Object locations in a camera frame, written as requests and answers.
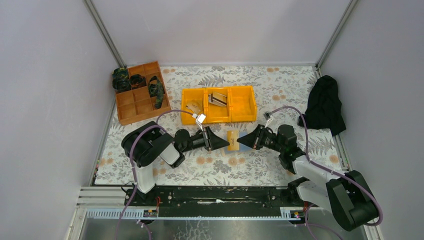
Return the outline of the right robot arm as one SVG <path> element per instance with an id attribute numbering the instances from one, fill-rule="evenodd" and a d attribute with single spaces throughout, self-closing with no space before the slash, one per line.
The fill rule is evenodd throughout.
<path id="1" fill-rule="evenodd" d="M 332 213 L 344 230 L 352 231 L 381 217 L 381 207 L 362 174 L 356 170 L 332 170 L 310 160 L 298 146 L 291 125 L 283 124 L 273 132 L 260 124 L 237 142 L 254 150 L 276 151 L 282 167 L 299 176 L 287 185 L 289 199 L 295 203 L 308 202 Z"/>

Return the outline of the gold VIP card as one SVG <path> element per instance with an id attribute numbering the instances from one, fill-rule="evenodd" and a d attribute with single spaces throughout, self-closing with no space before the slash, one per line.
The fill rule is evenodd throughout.
<path id="1" fill-rule="evenodd" d="M 240 150 L 240 143 L 237 141 L 239 138 L 238 130 L 229 130 L 227 131 L 227 141 L 229 142 L 229 146 L 227 150 L 229 152 L 238 152 Z"/>

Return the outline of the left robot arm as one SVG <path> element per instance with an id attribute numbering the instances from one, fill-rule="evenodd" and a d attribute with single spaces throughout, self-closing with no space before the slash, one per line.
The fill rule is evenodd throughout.
<path id="1" fill-rule="evenodd" d="M 214 134 L 208 126 L 192 135 L 186 129 L 179 129 L 171 136 L 154 121 L 130 132 L 121 141 L 121 147 L 133 169 L 134 186 L 142 194 L 150 192 L 156 185 L 153 177 L 153 162 L 156 158 L 161 158 L 174 169 L 185 161 L 186 152 L 200 148 L 214 151 L 229 145 L 227 140 Z"/>

